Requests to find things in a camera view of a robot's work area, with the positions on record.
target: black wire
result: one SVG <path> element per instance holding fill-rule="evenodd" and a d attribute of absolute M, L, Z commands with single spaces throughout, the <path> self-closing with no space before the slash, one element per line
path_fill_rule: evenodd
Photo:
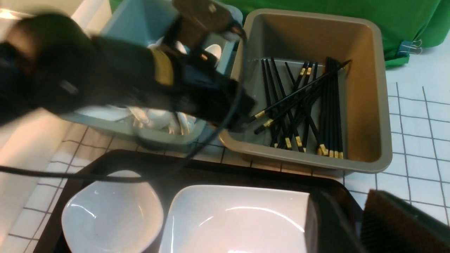
<path fill-rule="evenodd" d="M 192 158 L 194 158 L 203 148 L 205 148 L 208 143 L 210 143 L 213 139 L 217 138 L 217 136 L 220 134 L 220 132 L 226 128 L 227 125 L 229 125 L 231 119 L 236 114 L 239 103 L 242 98 L 243 94 L 243 86 L 242 82 L 245 80 L 245 73 L 246 73 L 246 65 L 248 61 L 248 49 L 247 49 L 247 35 L 242 28 L 241 24 L 238 22 L 234 22 L 231 26 L 232 32 L 239 35 L 239 37 L 242 40 L 243 44 L 243 55 L 242 55 L 242 71 L 239 76 L 239 80 L 237 82 L 237 89 L 236 89 L 236 96 L 234 97 L 234 100 L 230 106 L 230 109 L 225 116 L 222 123 L 206 138 L 206 140 L 203 143 L 199 143 L 195 148 L 193 148 L 187 155 L 184 157 L 181 161 L 176 162 L 174 164 L 167 164 L 162 165 L 158 164 L 159 166 L 164 166 L 162 169 L 168 169 L 163 175 L 154 177 L 154 178 L 146 178 L 144 176 L 142 177 L 120 177 L 120 176 L 102 176 L 102 175 L 93 175 L 93 174 L 71 174 L 71 173 L 56 173 L 56 172 L 37 172 L 32 170 L 24 170 L 24 169 L 17 169 L 12 167 L 6 167 L 6 166 L 0 166 L 0 172 L 6 172 L 10 174 L 15 175 L 21 175 L 21 176 L 31 176 L 31 177 L 51 177 L 51 178 L 68 178 L 68 179 L 80 179 L 80 180 L 86 180 L 86 181 L 104 181 L 104 182 L 117 182 L 117 183 L 142 183 L 142 182 L 152 182 L 157 181 L 162 178 L 166 178 L 168 176 L 171 176 L 172 174 L 182 170 Z M 137 143 L 143 147 L 148 146 L 148 144 L 139 136 L 135 136 L 137 139 Z"/>

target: green backdrop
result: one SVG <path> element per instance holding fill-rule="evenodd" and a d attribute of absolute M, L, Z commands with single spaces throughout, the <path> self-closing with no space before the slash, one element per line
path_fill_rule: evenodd
<path fill-rule="evenodd" d="M 110 0 L 114 11 L 122 0 Z M 422 40 L 422 47 L 442 43 L 450 29 L 450 0 L 220 0 L 246 16 L 261 8 L 288 9 L 365 18 L 380 27 L 387 67 L 408 62 L 397 58 L 402 41 Z"/>

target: white bowl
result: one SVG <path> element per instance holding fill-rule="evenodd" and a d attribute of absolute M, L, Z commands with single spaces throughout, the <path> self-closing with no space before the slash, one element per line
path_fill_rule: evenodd
<path fill-rule="evenodd" d="M 305 253 L 309 193 L 194 185 L 172 201 L 160 253 Z"/>
<path fill-rule="evenodd" d="M 131 171 L 111 176 L 137 177 Z M 159 234 L 162 206 L 148 183 L 94 182 L 73 196 L 61 222 L 73 253 L 140 253 Z"/>
<path fill-rule="evenodd" d="M 206 52 L 211 53 L 217 58 L 217 63 L 219 63 L 222 56 L 222 48 L 218 44 L 212 44 L 211 46 L 205 49 Z"/>

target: plastic tub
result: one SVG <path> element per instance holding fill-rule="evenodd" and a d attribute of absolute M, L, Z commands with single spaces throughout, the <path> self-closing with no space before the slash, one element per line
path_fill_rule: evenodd
<path fill-rule="evenodd" d="M 392 146 L 383 47 L 380 30 L 375 24 L 358 18 L 260 9 L 249 14 L 244 28 L 249 37 L 251 61 L 246 71 L 252 73 L 244 81 L 244 87 L 258 102 L 253 113 L 266 107 L 260 59 L 274 57 L 277 60 L 285 89 L 291 83 L 285 61 L 297 75 L 304 61 L 324 64 L 327 56 L 340 62 L 353 60 L 346 68 L 347 77 L 342 72 L 339 80 L 346 159 L 312 154 L 317 148 L 313 136 L 308 138 L 313 142 L 308 144 L 306 154 L 268 147 L 269 131 L 260 135 L 253 133 L 256 126 L 263 123 L 261 120 L 251 124 L 244 133 L 223 131 L 220 140 L 227 148 L 244 156 L 363 173 L 377 173 L 390 164 Z M 241 46 L 232 78 L 237 78 L 241 71 Z M 318 114 L 319 109 L 313 108 L 311 115 L 316 124 Z"/>
<path fill-rule="evenodd" d="M 171 1 L 167 0 L 124 0 L 102 30 L 102 34 L 139 45 L 148 46 L 164 35 L 177 15 Z M 235 42 L 228 42 L 217 35 L 210 35 L 205 47 L 218 44 L 222 47 L 222 57 L 217 71 L 224 73 Z M 84 124 L 98 130 L 113 131 L 120 135 L 133 135 L 132 126 L 125 121 L 111 122 L 82 114 L 72 113 L 64 119 Z M 187 135 L 171 135 L 166 132 L 139 129 L 139 135 L 155 148 L 177 149 L 193 143 L 202 133 L 206 123 L 197 120 L 194 129 Z"/>

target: binder clip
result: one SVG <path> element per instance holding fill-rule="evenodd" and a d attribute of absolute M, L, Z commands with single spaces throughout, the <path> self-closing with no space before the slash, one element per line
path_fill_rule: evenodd
<path fill-rule="evenodd" d="M 418 41 L 402 41 L 398 51 L 397 57 L 406 57 L 410 54 L 421 54 L 422 53 L 422 40 Z"/>

